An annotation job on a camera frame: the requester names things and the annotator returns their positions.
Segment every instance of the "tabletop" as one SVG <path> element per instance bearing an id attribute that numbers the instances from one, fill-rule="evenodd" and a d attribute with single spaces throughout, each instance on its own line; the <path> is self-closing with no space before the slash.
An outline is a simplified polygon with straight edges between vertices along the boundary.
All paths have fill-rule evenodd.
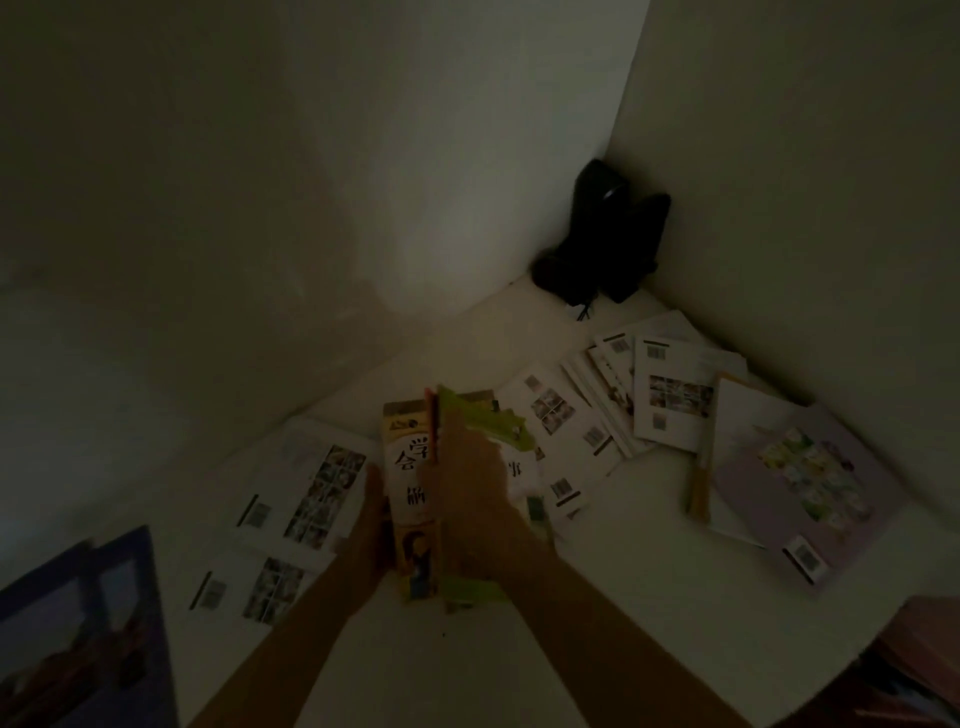
<path id="1" fill-rule="evenodd" d="M 438 327 L 309 413 L 378 437 L 382 404 L 424 386 L 495 388 L 531 361 L 558 362 L 593 334 L 666 310 L 646 291 L 597 302 L 578 323 L 559 300 L 520 279 Z M 181 575 L 225 538 L 222 515 L 268 436 L 214 472 L 152 497 L 99 534 L 146 522 L 168 623 L 185 724 L 253 648 L 228 630 L 179 619 L 192 584 Z M 785 581 L 759 549 L 683 513 L 692 456 L 656 448 L 619 466 L 565 532 L 561 556 L 754 725 L 803 705 L 848 665 L 955 553 L 957 537 L 911 504 L 824 594 Z M 387 577 L 345 628 L 300 725 L 583 726 L 572 699 L 509 604 L 447 616 L 438 600 L 400 603 Z"/>

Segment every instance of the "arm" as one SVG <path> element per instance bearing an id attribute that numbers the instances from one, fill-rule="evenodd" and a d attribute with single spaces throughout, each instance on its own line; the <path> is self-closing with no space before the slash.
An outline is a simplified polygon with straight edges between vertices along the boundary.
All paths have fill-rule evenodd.
<path id="1" fill-rule="evenodd" d="M 494 575 L 593 728 L 747 725 L 530 533 L 507 502 L 496 445 L 454 414 L 440 449 L 420 472 L 435 513 Z"/>
<path id="2" fill-rule="evenodd" d="M 370 466 L 363 510 L 340 555 L 194 718 L 192 728 L 284 728 L 297 721 L 344 624 L 386 570 L 390 540 L 383 532 L 383 500 L 380 470 Z"/>

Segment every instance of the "hand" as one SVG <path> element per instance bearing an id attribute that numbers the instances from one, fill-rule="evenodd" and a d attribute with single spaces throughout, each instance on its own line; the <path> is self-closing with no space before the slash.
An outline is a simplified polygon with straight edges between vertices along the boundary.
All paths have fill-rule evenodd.
<path id="1" fill-rule="evenodd" d="M 513 526 L 523 519 L 507 500 L 507 468 L 500 448 L 468 430 L 461 412 L 444 417 L 440 462 L 424 463 L 417 479 L 445 532 L 481 563 L 503 555 Z"/>
<path id="2" fill-rule="evenodd" d="M 337 560 L 331 566 L 341 571 L 346 582 L 348 616 L 360 611 L 373 596 L 383 574 L 393 565 L 393 528 L 383 520 L 386 498 L 383 474 L 370 463 L 363 508 L 349 537 L 337 549 Z"/>

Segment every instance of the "wall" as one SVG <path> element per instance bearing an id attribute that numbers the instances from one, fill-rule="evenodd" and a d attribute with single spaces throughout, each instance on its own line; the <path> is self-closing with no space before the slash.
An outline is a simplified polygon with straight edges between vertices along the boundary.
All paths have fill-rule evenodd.
<path id="1" fill-rule="evenodd" d="M 960 517 L 960 5 L 656 0 L 608 160 L 655 292 Z"/>
<path id="2" fill-rule="evenodd" d="M 519 276 L 645 10 L 5 3 L 0 563 Z"/>

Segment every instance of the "pink book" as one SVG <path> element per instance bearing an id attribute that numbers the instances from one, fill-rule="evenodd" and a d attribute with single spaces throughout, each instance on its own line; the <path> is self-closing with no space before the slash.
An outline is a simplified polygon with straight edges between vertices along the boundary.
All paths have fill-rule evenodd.
<path id="1" fill-rule="evenodd" d="M 713 485 L 777 564 L 812 592 L 845 569 L 907 498 L 820 404 L 717 469 Z"/>

